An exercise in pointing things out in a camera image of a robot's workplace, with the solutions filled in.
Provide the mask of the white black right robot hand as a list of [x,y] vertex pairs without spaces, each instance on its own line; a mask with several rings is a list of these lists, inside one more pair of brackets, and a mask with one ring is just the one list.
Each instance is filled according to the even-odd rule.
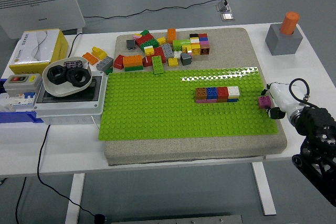
[[303,105],[290,94],[289,84],[269,83],[261,92],[261,95],[265,95],[267,91],[276,104],[274,108],[266,108],[269,117],[271,119],[283,119],[287,116],[289,122],[295,125],[296,119],[299,118],[303,110]]

